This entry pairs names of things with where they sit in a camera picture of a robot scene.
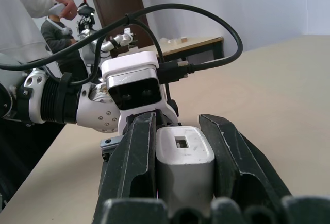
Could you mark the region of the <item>silver humanoid robot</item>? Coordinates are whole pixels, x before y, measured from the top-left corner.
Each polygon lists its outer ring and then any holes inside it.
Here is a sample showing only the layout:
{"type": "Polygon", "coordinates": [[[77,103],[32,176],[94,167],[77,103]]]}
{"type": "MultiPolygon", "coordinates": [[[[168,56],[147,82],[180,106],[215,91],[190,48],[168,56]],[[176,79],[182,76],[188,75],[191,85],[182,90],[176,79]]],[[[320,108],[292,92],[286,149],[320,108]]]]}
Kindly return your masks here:
{"type": "MultiPolygon", "coordinates": [[[[80,40],[83,40],[96,32],[93,28],[95,24],[95,9],[84,2],[78,6],[78,15],[80,16],[80,20],[77,22],[78,37],[80,40]]],[[[128,46],[133,42],[133,38],[134,34],[131,32],[131,29],[125,28],[122,34],[118,34],[108,41],[104,39],[100,49],[100,58],[102,54],[109,54],[115,49],[128,46]]],[[[81,48],[82,59],[90,71],[93,70],[95,65],[96,44],[97,40],[94,40],[81,48]]]]}

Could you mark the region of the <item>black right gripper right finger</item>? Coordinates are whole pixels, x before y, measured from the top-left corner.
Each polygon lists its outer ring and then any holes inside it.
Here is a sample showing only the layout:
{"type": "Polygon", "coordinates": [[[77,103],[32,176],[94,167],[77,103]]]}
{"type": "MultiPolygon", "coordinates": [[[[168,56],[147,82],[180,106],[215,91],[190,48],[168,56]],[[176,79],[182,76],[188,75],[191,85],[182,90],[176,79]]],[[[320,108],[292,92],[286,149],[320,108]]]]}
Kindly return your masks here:
{"type": "Polygon", "coordinates": [[[215,195],[239,206],[280,206],[291,192],[268,158],[229,120],[199,116],[201,131],[215,156],[215,195]]]}

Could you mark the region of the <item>person in grey sweater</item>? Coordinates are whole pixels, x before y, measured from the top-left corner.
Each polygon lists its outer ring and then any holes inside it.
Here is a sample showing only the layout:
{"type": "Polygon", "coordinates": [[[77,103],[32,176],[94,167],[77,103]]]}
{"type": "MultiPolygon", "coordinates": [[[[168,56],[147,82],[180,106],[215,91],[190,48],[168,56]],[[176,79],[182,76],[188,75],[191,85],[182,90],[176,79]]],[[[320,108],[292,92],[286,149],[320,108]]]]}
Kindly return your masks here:
{"type": "MultiPolygon", "coordinates": [[[[60,21],[57,15],[49,15],[41,26],[41,33],[48,44],[47,50],[53,54],[60,52],[77,41],[72,36],[72,30],[60,21]]],[[[76,81],[84,80],[88,77],[87,69],[79,50],[64,55],[57,61],[60,71],[71,73],[76,81]]]]}

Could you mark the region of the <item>small white blocks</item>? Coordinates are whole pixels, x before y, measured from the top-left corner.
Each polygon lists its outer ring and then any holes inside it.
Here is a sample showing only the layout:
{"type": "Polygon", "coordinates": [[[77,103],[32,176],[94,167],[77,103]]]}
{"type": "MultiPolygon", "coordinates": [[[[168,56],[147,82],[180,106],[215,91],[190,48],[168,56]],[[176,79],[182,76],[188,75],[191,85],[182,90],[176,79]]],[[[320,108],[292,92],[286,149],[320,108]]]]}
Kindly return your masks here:
{"type": "Polygon", "coordinates": [[[177,45],[181,42],[180,39],[167,39],[167,38],[161,38],[159,40],[160,44],[168,44],[168,45],[177,45]]]}

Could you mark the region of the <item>white charger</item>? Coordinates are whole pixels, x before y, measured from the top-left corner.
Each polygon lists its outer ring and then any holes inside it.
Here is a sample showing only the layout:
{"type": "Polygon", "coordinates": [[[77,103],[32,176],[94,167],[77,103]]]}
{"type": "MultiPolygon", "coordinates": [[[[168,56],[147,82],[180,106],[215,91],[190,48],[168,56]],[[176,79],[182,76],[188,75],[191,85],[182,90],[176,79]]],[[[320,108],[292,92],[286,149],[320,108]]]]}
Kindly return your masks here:
{"type": "Polygon", "coordinates": [[[173,215],[193,208],[209,213],[214,195],[215,154],[197,127],[163,127],[156,133],[158,196],[173,215]]]}

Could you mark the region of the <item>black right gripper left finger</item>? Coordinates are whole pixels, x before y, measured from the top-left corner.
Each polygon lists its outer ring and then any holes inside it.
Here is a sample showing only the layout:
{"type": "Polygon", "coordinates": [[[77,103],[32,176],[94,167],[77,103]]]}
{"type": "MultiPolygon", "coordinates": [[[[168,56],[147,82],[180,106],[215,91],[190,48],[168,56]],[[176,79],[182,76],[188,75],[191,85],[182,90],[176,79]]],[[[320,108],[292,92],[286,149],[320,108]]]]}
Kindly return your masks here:
{"type": "Polygon", "coordinates": [[[96,209],[106,200],[156,198],[156,113],[137,116],[111,155],[96,209]]]}

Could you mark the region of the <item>white handheld controller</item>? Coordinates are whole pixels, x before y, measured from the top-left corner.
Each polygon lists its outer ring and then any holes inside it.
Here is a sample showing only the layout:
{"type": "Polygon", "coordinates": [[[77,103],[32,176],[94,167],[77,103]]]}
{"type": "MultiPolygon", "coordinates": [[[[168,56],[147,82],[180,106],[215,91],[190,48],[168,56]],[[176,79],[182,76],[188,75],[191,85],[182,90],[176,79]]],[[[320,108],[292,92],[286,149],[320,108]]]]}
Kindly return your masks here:
{"type": "Polygon", "coordinates": [[[53,7],[49,9],[49,16],[50,15],[55,15],[60,17],[63,13],[63,10],[65,9],[66,5],[64,3],[57,3],[53,7]]]}

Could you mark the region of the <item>wooden table with black frame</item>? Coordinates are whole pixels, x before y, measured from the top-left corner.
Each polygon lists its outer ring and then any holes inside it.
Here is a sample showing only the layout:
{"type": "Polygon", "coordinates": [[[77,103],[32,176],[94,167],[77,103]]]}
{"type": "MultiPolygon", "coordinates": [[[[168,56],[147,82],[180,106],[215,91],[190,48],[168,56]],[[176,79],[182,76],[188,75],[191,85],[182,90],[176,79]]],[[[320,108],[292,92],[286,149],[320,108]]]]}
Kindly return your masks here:
{"type": "Polygon", "coordinates": [[[165,62],[186,61],[189,56],[212,51],[214,59],[224,58],[223,37],[188,38],[187,42],[175,44],[159,44],[165,62]]]}

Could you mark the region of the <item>person's bare hand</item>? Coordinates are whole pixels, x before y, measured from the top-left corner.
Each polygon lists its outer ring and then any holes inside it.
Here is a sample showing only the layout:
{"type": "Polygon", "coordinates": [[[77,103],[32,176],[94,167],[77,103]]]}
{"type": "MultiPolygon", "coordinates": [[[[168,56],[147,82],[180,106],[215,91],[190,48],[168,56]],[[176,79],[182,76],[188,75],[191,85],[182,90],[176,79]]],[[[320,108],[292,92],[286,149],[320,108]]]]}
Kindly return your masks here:
{"type": "Polygon", "coordinates": [[[59,13],[59,18],[73,20],[77,16],[78,8],[74,0],[55,0],[58,3],[64,4],[64,8],[59,13]]]}

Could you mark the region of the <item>person in white top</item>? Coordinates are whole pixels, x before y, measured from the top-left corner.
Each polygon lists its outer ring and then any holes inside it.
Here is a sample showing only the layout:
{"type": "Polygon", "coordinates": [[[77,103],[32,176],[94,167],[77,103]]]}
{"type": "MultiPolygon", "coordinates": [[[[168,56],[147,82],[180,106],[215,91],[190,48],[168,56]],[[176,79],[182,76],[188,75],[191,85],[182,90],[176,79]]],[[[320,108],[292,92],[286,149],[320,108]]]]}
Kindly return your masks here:
{"type": "Polygon", "coordinates": [[[21,62],[48,57],[47,44],[33,21],[49,15],[55,0],[0,0],[0,53],[21,62]]]}

